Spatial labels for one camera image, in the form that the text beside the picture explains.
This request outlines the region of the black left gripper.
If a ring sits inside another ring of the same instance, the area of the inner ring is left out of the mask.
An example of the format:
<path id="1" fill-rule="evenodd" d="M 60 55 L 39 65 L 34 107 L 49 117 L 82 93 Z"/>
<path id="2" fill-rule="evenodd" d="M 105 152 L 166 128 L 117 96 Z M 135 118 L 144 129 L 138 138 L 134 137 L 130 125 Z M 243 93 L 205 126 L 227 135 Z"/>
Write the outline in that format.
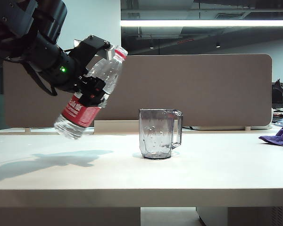
<path id="1" fill-rule="evenodd" d="M 58 89 L 73 93 L 79 77 L 87 74 L 86 66 L 89 61 L 89 58 L 78 53 L 63 55 L 58 65 Z M 107 104 L 107 99 L 104 97 L 106 92 L 103 90 L 105 85 L 106 83 L 100 78 L 81 77 L 78 82 L 82 94 L 79 103 L 85 107 L 105 107 Z"/>

